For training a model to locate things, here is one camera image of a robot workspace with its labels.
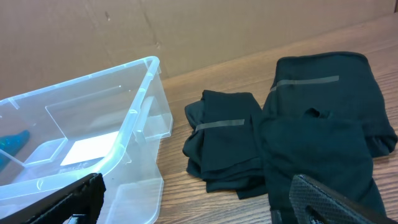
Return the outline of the small folded black garment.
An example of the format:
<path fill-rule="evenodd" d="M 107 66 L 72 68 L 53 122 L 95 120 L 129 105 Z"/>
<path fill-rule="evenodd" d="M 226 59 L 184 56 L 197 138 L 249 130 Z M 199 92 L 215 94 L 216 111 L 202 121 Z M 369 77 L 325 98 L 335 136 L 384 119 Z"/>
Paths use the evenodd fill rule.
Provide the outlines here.
<path fill-rule="evenodd" d="M 233 190 L 240 199 L 267 193 L 252 122 L 260 113 L 251 93 L 205 90 L 185 107 L 192 128 L 182 149 L 187 172 L 203 180 L 208 193 Z"/>

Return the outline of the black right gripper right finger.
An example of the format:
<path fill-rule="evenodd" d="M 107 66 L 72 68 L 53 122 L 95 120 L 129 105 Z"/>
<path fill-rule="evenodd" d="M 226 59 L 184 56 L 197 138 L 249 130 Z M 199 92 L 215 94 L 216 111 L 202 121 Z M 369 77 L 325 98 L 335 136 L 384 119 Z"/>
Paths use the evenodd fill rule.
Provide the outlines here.
<path fill-rule="evenodd" d="M 289 199 L 300 224 L 397 224 L 306 175 L 295 175 Z"/>

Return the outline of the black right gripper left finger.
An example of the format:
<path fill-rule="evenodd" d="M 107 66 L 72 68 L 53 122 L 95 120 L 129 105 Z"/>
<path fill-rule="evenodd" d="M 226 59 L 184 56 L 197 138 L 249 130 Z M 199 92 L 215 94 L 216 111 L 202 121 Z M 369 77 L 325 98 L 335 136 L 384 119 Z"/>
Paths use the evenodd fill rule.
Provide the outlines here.
<path fill-rule="evenodd" d="M 1 223 L 95 224 L 104 204 L 106 186 L 100 173 L 91 173 L 45 198 L 1 219 Z"/>

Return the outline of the clear plastic storage bin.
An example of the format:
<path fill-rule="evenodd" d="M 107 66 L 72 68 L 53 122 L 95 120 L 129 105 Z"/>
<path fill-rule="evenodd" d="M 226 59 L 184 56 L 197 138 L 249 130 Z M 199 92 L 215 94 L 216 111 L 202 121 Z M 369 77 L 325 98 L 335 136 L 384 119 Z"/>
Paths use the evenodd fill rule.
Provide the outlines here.
<path fill-rule="evenodd" d="M 1 137 L 30 138 L 15 156 L 1 150 L 1 216 L 100 173 L 99 223 L 155 222 L 164 186 L 156 158 L 173 125 L 159 75 L 151 56 L 3 99 Z"/>

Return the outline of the brown cardboard backdrop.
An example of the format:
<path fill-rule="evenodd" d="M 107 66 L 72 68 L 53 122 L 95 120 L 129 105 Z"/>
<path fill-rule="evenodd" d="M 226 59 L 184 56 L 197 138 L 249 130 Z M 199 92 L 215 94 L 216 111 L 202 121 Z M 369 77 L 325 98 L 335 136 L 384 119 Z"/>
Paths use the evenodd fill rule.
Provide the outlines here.
<path fill-rule="evenodd" d="M 1 97 L 155 55 L 166 77 L 394 13 L 395 1 L 1 2 Z"/>

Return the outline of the sparkly blue garment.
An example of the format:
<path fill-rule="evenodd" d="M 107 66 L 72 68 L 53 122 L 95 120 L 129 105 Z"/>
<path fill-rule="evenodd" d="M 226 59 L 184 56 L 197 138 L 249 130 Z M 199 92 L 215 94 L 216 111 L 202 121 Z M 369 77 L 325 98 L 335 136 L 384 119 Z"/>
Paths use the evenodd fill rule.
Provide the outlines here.
<path fill-rule="evenodd" d="M 1 150 L 15 156 L 29 141 L 30 132 L 24 130 L 19 134 L 2 136 L 1 137 Z"/>

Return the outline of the large folded black garment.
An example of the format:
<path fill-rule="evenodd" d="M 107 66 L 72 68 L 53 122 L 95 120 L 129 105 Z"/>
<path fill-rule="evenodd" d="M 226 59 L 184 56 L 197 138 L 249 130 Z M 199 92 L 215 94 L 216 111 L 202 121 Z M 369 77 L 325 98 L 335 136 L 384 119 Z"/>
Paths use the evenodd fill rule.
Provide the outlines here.
<path fill-rule="evenodd" d="M 273 218 L 297 222 L 289 199 L 297 174 L 385 214 L 373 160 L 395 149 L 397 135 L 364 55 L 279 59 L 255 134 Z"/>

